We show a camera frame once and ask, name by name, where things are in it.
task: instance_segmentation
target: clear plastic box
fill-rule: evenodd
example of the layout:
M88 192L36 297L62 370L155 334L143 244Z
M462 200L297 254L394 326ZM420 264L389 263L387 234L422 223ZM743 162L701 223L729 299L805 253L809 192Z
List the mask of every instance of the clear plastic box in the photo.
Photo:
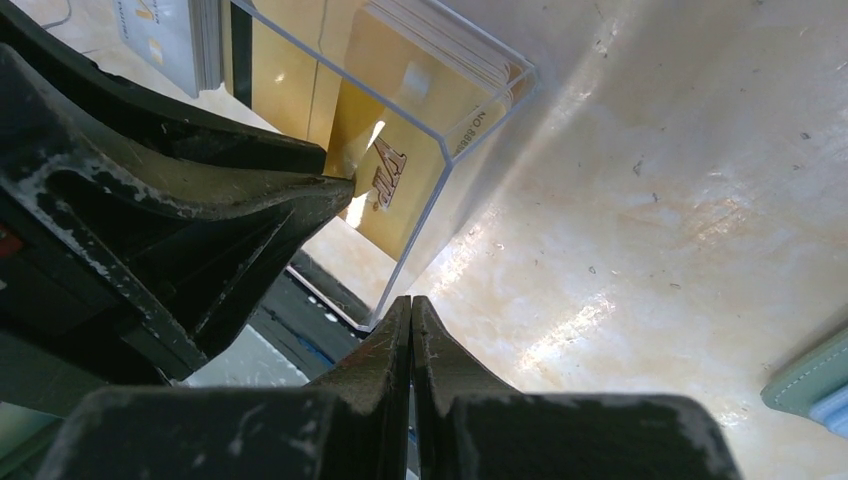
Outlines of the clear plastic box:
M266 61L251 54L251 108L327 148L326 173L357 185L341 217L392 259L391 274L356 266L385 285L365 299L372 328L468 219L485 139L537 90L536 69L434 0L232 3L253 19L254 49L274 45Z

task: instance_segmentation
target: green object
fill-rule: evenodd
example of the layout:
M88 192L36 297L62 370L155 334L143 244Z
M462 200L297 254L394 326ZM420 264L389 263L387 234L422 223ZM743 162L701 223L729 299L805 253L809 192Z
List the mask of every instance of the green object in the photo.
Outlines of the green object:
M848 328L783 370L760 392L766 406L809 418L810 407L848 384Z

